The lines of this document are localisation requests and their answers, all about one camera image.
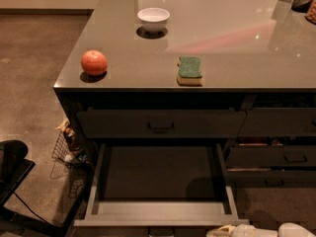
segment brown floor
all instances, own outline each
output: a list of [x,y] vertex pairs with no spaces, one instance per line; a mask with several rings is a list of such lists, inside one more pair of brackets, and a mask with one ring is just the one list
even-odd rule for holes
[[[17,194],[45,220],[60,225],[75,195],[70,171],[51,155],[65,118],[52,86],[88,16],[0,15],[0,140],[27,143],[36,166]],[[240,189],[242,217],[259,228],[295,222],[315,231],[316,189]],[[6,207],[34,217],[15,197]],[[80,236],[70,229],[69,236]],[[0,222],[0,236],[37,236]]]

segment red object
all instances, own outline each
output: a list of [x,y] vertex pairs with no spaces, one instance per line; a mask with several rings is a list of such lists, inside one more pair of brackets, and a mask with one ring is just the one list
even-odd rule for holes
[[89,50],[81,57],[81,67],[88,75],[99,76],[107,71],[108,61],[101,52]]

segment table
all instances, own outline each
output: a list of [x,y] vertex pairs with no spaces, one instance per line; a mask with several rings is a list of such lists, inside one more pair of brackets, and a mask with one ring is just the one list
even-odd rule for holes
[[[171,13],[158,36],[137,21],[146,7]],[[302,179],[314,185],[315,32],[280,0],[100,0],[54,85],[95,164],[87,213],[76,225],[98,227],[97,235],[116,227],[137,236],[147,236],[148,227],[149,234],[191,227],[202,236],[209,227],[248,222],[238,218],[233,186],[292,187]],[[105,76],[82,71],[80,57],[89,49],[106,55]],[[181,55],[200,58],[201,87],[178,85]],[[158,167],[149,154],[162,158]],[[176,170],[186,157],[190,174]],[[137,173],[143,165],[148,176],[191,180],[187,191],[198,180],[211,187],[210,197],[132,194],[135,179],[120,170],[133,166]],[[200,172],[191,171],[196,166]],[[125,192],[115,189],[114,177]]]

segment green sponge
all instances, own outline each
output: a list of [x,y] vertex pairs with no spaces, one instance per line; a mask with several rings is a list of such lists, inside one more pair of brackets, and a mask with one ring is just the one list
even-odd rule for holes
[[197,57],[181,56],[178,61],[178,74],[182,78],[200,78],[200,60]]

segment black cable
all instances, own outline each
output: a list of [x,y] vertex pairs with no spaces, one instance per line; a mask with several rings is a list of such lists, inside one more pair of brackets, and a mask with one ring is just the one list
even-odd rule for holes
[[35,213],[20,197],[19,195],[17,195],[13,189],[10,188],[10,186],[5,183],[3,180],[0,179],[0,183],[4,184],[5,186],[7,186],[9,189],[6,189],[7,191],[11,191],[13,192],[13,194],[17,197],[17,199],[33,214],[35,215],[37,218],[39,218],[40,220],[42,220],[43,222],[47,223],[47,224],[50,224],[48,223],[46,220],[44,220],[41,216],[39,216],[37,213]]

